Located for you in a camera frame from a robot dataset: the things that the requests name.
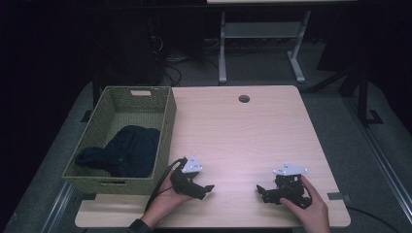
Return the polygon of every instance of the table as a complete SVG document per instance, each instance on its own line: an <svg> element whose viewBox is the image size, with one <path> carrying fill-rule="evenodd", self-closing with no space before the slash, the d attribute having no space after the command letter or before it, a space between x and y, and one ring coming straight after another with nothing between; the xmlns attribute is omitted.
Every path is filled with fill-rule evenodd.
<svg viewBox="0 0 412 233"><path fill-rule="evenodd" d="M169 162L196 155L203 171L194 179L215 184L203 200L191 200L158 227L296 227L283 206L264 204L257 184L275 188L273 170L288 161L309 170L306 177L329 207L330 225L349 225L342 200L311 120L296 87L174 87L177 113ZM248 103L239 101L247 95ZM79 227L125 227L139 218L148 196L97 194L84 200Z"/></svg>

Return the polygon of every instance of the dark blue cloth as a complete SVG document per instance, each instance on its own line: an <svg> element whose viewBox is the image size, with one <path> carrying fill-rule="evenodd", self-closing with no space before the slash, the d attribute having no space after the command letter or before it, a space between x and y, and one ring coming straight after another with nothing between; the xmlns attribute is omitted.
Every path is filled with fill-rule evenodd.
<svg viewBox="0 0 412 233"><path fill-rule="evenodd" d="M159 136L154 128L125 126L104 149L82 150L76 164L104 169L112 177L146 178L155 166Z"/></svg>

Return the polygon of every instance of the gray carpet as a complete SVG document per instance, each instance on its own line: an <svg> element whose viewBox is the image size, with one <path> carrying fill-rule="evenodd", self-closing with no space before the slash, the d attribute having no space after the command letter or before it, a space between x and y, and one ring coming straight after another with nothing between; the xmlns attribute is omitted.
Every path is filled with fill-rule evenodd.
<svg viewBox="0 0 412 233"><path fill-rule="evenodd" d="M305 89L332 75L330 72L316 70L324 45L305 43L298 60L307 82L298 84L286 57L286 50L291 47L292 42L272 43L270 46L259 44L246 55L228 56L226 85L292 84L299 89ZM218 85L218 56L212 54L206 58L207 60L193 59L173 66L182 74L181 86ZM179 78L175 70L166 68L166 71L175 81ZM340 84L341 81L316 94L302 95L338 187L342 193L350 197L348 206L374 214L401 232L412 232L412 225L382 175L373 150L357 125L357 119L348 109L347 103L356 102L356 98L340 97L337 94ZM160 85L170 85L170 81L164 79ZM412 176L412 138L388 106L382 92L373 85L370 85L369 90L368 108L376 110L384 120L384 124L371 125L369 130L406 189L411 192L412 183L409 178ZM61 127L5 232L42 232L52 210L54 198L63 185L62 172L86 127L86 124L81 122L82 117L91 108L92 94L89 84ZM74 219L82 198L82 193L75 189L63 215L55 219L56 227L52 232L124 232L124 229L118 228L87 231L78 228ZM332 232L394 232L370 216L353 211L349 213L351 225L333 229ZM293 232L302 232L302 229L296 228Z"/></svg>

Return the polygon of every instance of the floor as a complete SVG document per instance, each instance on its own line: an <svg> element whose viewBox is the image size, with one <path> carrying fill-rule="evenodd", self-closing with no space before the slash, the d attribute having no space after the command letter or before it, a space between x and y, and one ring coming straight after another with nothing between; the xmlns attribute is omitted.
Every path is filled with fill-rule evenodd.
<svg viewBox="0 0 412 233"><path fill-rule="evenodd" d="M218 55L213 50L214 42L208 43L210 53L207 53L205 59L190 58L171 64L173 68L165 68L168 76L165 75L159 85L219 85L216 66ZM248 41L242 46L234 46L226 61L228 81L225 85L288 84L304 90L333 75L317 70L324 44L306 42L302 45L298 60L307 81L297 83L286 55L293 43L294 41ZM169 58L176 61L177 58L185 57L185 54L173 51ZM305 93L301 96L333 176L345 195L347 206L377 216L389 226L351 209L351 225L333 228L332 232L412 232L412 220L408 219L399 204L399 198L385 175L385 168L380 165L376 155L385 154L406 193L410 193L412 137L389 107L382 91L372 83L369 84L368 109L377 111L384 123L363 127L356 117L357 93L352 97L341 97L338 93L341 84L342 81L338 81L316 93ZM6 233L126 231L122 228L77 227L74 219L84 196L61 178L65 165L86 127L82 118L85 112L91 109L92 92L89 83L78 97L32 184L21 199L5 230ZM300 228L292 231L303 232Z"/></svg>

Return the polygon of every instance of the dark background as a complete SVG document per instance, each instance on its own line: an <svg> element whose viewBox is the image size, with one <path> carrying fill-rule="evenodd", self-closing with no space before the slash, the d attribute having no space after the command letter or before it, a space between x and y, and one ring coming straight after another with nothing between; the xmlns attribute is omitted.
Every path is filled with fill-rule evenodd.
<svg viewBox="0 0 412 233"><path fill-rule="evenodd" d="M0 4L0 229L3 229L74 101L96 73L107 78L103 79L103 85L115 82L110 77L118 74L125 77L120 84L155 84L159 76L153 73L154 62L144 59L137 67L131 67L138 72L150 68L139 75L130 76L128 68L119 64L110 67L115 74L108 75L108 64L117 63L110 61L107 52L93 46L89 38L90 28L113 29L113 21L117 28L116 25L130 20L128 16L133 16L133 12L116 17L124 16L123 11L109 14L90 11L79 5L79 1L68 0L3 0ZM379 4L360 1L357 5L332 9L339 14L331 8L315 10L305 36L306 41L327 41L319 68L337 72L361 64L412 132L412 20L407 1ZM148 29L147 23L137 20L142 20L138 23L139 32L148 38L149 34L143 33ZM201 55L203 38L219 33L219 28L216 30L215 24L212 25L219 23L219 14L163 12L158 20L161 26L155 33L165 36L170 45L194 55ZM118 34L112 29L106 31L111 36L97 33L98 38L103 38L100 42L113 46L111 51L127 61L130 54L121 51L130 48L133 38L124 37L127 27ZM192 40L187 34L194 35ZM139 45L150 46L148 40ZM151 54L150 50L136 49L139 57L145 52ZM96 54L109 59L109 63L104 63L107 59L96 59ZM148 74L149 80L142 79Z"/></svg>

